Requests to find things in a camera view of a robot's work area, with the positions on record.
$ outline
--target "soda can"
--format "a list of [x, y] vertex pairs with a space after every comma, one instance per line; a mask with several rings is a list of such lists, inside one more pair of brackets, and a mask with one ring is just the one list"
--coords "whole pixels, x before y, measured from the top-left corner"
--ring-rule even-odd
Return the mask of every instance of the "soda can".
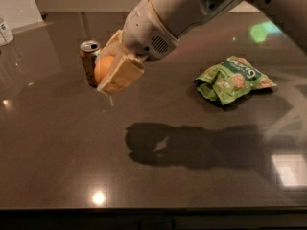
[[97, 55], [100, 52], [102, 45], [97, 40], [88, 40], [81, 44], [80, 46], [80, 56], [83, 61], [83, 67], [86, 73], [87, 82], [92, 87], [97, 87], [97, 82], [95, 81], [94, 69], [95, 61]]
[[7, 22], [0, 17], [0, 46], [9, 44], [13, 41], [13, 34]]

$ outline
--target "countertop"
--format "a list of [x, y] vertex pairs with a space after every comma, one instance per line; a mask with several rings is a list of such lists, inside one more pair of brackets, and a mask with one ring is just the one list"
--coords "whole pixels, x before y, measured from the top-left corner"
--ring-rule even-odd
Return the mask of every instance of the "countertop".
[[[125, 17], [50, 12], [0, 47], [0, 209], [306, 207], [307, 57], [293, 42], [257, 43], [268, 18], [229, 13], [111, 101], [87, 84], [79, 47], [106, 44]], [[232, 55], [278, 87], [205, 100], [194, 78]]]

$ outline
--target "snack bag label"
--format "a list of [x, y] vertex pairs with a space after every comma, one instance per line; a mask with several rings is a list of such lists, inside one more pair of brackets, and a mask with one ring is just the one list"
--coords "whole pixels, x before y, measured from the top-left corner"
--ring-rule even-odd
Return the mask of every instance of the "snack bag label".
[[246, 63], [237, 61], [235, 59], [230, 59], [222, 63], [222, 66], [233, 72], [234, 74], [241, 74], [246, 81], [255, 81], [261, 77], [261, 73], [251, 67], [251, 65], [247, 65]]

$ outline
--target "dark countertop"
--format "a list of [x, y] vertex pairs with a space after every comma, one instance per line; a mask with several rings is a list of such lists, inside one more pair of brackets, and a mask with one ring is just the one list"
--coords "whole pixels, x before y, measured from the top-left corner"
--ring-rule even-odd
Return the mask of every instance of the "dark countertop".
[[[283, 34], [255, 43], [264, 15], [227, 14], [111, 105], [87, 85], [79, 45], [105, 44], [125, 16], [49, 13], [0, 47], [0, 208], [307, 206], [307, 57]], [[224, 108], [203, 99], [193, 79], [231, 55], [278, 89]]]

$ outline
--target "white object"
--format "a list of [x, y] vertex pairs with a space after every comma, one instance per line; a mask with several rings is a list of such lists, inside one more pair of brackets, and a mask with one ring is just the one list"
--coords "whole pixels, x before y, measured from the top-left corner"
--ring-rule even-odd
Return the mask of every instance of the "white object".
[[0, 46], [9, 44], [13, 41], [12, 31], [7, 22], [0, 17]]
[[142, 0], [128, 15], [123, 43], [148, 61], [161, 60], [178, 46], [191, 29], [225, 12], [241, 0]]

